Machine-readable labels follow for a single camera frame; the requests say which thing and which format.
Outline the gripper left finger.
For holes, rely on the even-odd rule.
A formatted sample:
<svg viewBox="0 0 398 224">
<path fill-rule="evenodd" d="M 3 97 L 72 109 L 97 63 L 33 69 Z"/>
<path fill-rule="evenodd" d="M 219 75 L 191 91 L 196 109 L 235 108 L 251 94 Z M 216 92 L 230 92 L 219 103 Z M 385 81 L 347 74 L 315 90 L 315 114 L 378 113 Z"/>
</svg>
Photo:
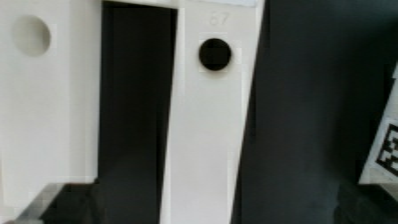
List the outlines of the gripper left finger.
<svg viewBox="0 0 398 224">
<path fill-rule="evenodd" d="M 95 184 L 47 184 L 10 224 L 100 224 Z"/>
</svg>

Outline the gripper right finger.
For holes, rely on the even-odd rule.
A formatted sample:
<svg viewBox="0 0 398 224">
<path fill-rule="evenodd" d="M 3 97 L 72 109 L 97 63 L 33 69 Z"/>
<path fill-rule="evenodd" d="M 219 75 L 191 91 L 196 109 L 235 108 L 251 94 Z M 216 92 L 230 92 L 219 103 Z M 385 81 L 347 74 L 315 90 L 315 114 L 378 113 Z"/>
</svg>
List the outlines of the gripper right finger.
<svg viewBox="0 0 398 224">
<path fill-rule="evenodd" d="M 398 202 L 379 187 L 338 185 L 333 224 L 398 224 Z"/>
</svg>

